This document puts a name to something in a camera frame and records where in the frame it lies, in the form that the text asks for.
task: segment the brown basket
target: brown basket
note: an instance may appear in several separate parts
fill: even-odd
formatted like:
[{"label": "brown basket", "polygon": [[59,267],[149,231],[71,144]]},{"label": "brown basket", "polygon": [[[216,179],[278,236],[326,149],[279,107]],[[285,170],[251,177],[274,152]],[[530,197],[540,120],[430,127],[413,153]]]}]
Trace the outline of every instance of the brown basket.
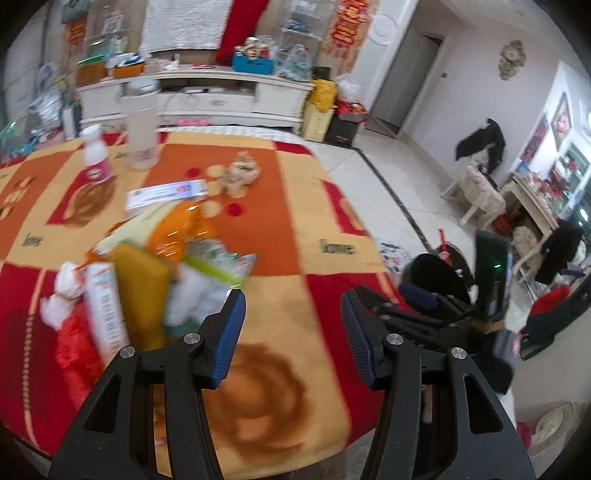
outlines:
[{"label": "brown basket", "polygon": [[135,77],[144,72],[144,62],[136,63],[135,65],[126,65],[124,67],[116,67],[113,69],[113,77],[116,79],[125,77]]},{"label": "brown basket", "polygon": [[83,87],[96,83],[107,76],[107,69],[104,61],[96,61],[88,65],[80,65],[76,69],[76,86]]}]

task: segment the black gift box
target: black gift box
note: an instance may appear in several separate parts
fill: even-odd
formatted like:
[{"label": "black gift box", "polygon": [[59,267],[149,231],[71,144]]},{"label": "black gift box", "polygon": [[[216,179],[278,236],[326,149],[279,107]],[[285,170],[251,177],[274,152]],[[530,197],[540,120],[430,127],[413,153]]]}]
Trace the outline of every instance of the black gift box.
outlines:
[{"label": "black gift box", "polygon": [[350,147],[357,134],[359,124],[342,120],[334,114],[330,121],[329,129],[324,138],[325,143],[337,145],[338,147]]}]

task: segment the gray door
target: gray door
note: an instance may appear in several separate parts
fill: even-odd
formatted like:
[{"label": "gray door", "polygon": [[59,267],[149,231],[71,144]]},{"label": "gray door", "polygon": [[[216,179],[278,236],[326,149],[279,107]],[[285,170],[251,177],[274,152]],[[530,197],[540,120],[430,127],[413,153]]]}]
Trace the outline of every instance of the gray door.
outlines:
[{"label": "gray door", "polygon": [[440,40],[408,27],[375,102],[374,117],[396,127],[402,125],[435,61],[440,44]]}]

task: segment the white plastic bag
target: white plastic bag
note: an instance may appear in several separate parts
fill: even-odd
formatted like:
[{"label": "white plastic bag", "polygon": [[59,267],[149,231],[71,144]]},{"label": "white plastic bag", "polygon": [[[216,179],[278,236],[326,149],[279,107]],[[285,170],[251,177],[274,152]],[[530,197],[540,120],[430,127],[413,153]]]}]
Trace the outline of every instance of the white plastic bag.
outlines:
[{"label": "white plastic bag", "polygon": [[352,75],[345,73],[335,78],[339,100],[345,102],[358,102],[361,94],[361,85],[354,83]]}]

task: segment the water bottle lid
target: water bottle lid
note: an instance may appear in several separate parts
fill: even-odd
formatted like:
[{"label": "water bottle lid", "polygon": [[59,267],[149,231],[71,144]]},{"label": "water bottle lid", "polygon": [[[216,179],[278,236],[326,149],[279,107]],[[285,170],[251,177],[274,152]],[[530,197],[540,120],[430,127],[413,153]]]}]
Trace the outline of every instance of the water bottle lid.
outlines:
[{"label": "water bottle lid", "polygon": [[98,142],[100,140],[100,124],[94,124],[86,127],[82,132],[82,137],[86,143]]},{"label": "water bottle lid", "polygon": [[146,93],[153,93],[158,91],[158,82],[151,78],[134,78],[127,84],[127,95],[145,95]]}]

